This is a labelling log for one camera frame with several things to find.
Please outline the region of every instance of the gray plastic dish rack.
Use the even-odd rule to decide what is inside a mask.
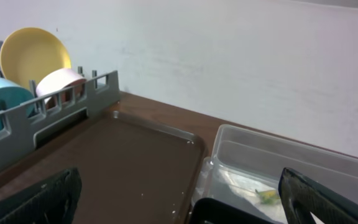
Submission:
[[[0,171],[36,150],[40,139],[47,139],[59,132],[80,118],[80,115],[93,118],[119,101],[117,71],[100,76],[93,71],[92,76],[92,79],[82,84],[34,98],[8,110],[0,110],[0,120],[4,126],[0,130]],[[105,85],[98,83],[101,78],[105,78]],[[83,87],[80,95],[75,93],[78,86]],[[67,94],[69,100],[62,102],[62,96]],[[45,104],[45,99],[50,97],[55,100],[53,108],[47,108]],[[34,113],[27,116],[26,109],[32,105]]]

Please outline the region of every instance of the wooden counter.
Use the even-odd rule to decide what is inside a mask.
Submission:
[[[112,106],[110,110],[118,110],[120,112],[132,114],[135,116],[139,116],[141,118],[149,119],[151,121],[156,121],[158,123],[163,123],[172,126],[174,128],[188,131],[193,134],[197,134],[198,136],[204,139],[208,147],[209,155],[211,155],[212,153],[218,128],[222,124],[232,124],[249,130],[258,131],[260,133],[270,134],[272,136],[289,139],[283,136],[268,133],[255,128],[250,128],[247,126],[225,121],[222,119],[214,118],[211,116],[207,116],[205,114],[200,114],[194,111],[190,111],[176,106],[161,103],[158,101],[146,99],[125,92],[121,93],[120,103]]]

